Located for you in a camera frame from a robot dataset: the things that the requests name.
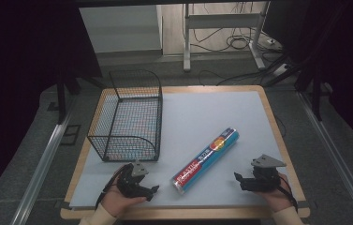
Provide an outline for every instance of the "sleeve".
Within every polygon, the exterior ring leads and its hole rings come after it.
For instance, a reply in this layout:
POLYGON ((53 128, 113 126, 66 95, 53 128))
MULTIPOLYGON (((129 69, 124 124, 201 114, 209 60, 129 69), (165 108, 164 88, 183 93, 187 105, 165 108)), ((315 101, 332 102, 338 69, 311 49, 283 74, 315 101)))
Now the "sleeve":
POLYGON ((303 225, 293 206, 272 214, 272 217, 277 225, 303 225))
POLYGON ((83 217, 81 219, 80 225, 111 225, 115 220, 117 218, 110 215, 100 204, 91 217, 83 217))

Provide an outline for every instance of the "cylindrical container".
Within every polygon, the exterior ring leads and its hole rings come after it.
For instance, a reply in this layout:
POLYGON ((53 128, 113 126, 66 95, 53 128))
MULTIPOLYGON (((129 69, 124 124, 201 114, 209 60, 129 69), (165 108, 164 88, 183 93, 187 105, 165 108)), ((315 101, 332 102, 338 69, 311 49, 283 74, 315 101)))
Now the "cylindrical container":
POLYGON ((235 128, 227 128, 171 179, 179 193, 184 194, 238 140, 235 128))

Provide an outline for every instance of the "wall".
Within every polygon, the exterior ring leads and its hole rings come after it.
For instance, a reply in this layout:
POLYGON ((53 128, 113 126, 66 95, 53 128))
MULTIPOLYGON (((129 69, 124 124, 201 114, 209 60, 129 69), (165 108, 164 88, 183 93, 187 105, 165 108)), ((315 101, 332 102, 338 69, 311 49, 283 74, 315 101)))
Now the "wall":
POLYGON ((81 16, 95 53, 161 50, 160 6, 84 7, 81 16))

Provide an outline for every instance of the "wire mesh basket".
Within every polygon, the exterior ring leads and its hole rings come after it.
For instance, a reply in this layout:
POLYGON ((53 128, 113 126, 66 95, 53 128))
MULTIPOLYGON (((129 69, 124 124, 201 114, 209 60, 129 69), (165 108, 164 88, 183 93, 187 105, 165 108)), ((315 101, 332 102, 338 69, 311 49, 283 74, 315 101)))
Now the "wire mesh basket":
POLYGON ((103 161, 157 161, 161 139, 162 87, 146 70, 110 72, 88 131, 103 161))

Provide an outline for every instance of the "hand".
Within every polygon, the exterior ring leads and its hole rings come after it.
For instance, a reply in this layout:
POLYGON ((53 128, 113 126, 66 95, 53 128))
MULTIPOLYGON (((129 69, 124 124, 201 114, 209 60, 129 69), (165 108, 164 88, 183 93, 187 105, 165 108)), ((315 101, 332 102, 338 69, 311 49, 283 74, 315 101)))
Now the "hand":
MULTIPOLYGON (((290 193, 291 190, 289 189, 289 185, 285 182, 287 181, 287 177, 282 173, 278 173, 278 174, 281 178, 283 178, 281 179, 281 188, 287 190, 290 193)), ((290 206, 293 206, 292 202, 287 198, 287 196, 281 191, 279 191, 278 189, 275 189, 270 192, 255 192, 255 193, 263 197, 263 199, 267 202, 269 207, 275 213, 283 209, 289 208, 290 206)))
POLYGON ((118 176, 115 178, 114 183, 111 185, 109 191, 101 202, 104 209, 106 209, 106 211, 115 218, 121 215, 127 207, 146 201, 146 197, 138 197, 131 199, 125 197, 120 192, 120 189, 118 189, 117 181, 118 176))

